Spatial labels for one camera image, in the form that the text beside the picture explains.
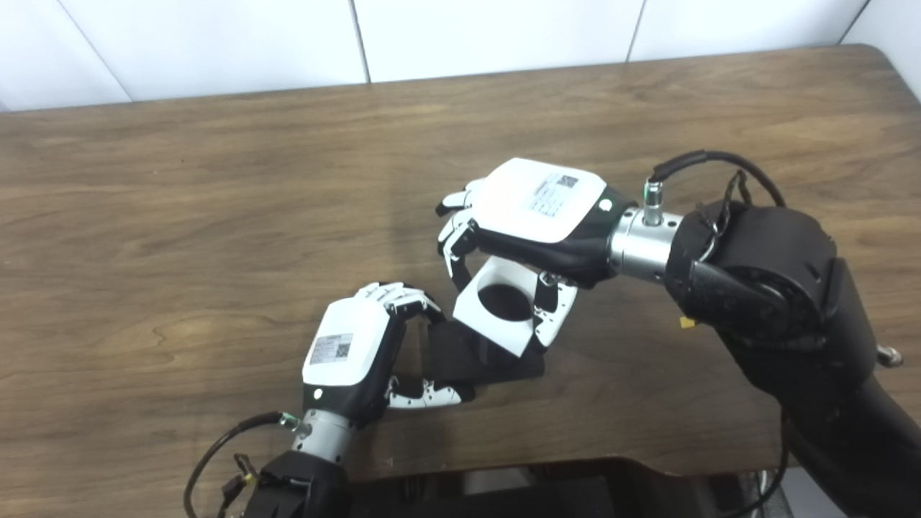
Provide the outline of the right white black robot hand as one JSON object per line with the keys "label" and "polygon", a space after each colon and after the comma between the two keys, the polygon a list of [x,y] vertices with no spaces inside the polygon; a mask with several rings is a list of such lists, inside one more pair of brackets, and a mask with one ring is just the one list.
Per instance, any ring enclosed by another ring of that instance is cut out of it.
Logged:
{"label": "right white black robot hand", "polygon": [[448,218],[437,251],[458,291],[478,293],[480,278],[465,259],[480,250],[507,278],[523,280],[532,297],[523,324],[502,324],[462,301],[455,318],[473,316],[471,329],[514,356],[547,350],[579,289],[617,275],[612,236],[635,207],[595,173],[526,158],[512,158],[448,194],[435,207]]}

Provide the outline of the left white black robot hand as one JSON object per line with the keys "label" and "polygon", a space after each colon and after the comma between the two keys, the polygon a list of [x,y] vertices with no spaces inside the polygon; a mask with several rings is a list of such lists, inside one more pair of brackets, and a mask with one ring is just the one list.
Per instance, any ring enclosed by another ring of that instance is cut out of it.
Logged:
{"label": "left white black robot hand", "polygon": [[475,389],[467,384],[395,374],[408,322],[417,317],[447,321],[431,295],[404,282],[375,281],[332,302],[301,369],[304,410],[331,412],[362,429],[386,409],[473,402]]}

